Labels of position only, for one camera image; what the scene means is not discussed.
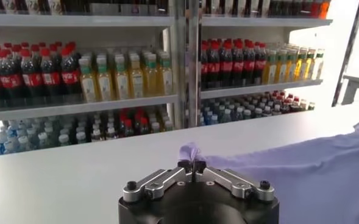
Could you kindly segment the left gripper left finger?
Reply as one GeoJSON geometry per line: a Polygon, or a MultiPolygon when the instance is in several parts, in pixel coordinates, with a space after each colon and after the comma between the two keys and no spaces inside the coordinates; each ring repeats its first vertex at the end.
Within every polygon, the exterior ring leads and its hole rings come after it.
{"type": "Polygon", "coordinates": [[[177,182],[189,182],[192,169],[191,162],[183,160],[173,169],[159,169],[139,181],[128,181],[123,189],[123,200],[136,203],[144,197],[151,200],[162,198],[165,191],[177,182]]]}

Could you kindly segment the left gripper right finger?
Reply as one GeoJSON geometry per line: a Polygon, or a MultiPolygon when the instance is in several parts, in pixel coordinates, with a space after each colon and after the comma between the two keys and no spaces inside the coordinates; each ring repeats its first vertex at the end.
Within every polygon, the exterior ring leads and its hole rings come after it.
{"type": "Polygon", "coordinates": [[[230,169],[207,166],[205,161],[193,163],[193,180],[202,198],[208,201],[249,201],[270,203],[274,188],[267,180],[255,181],[230,169]]]}

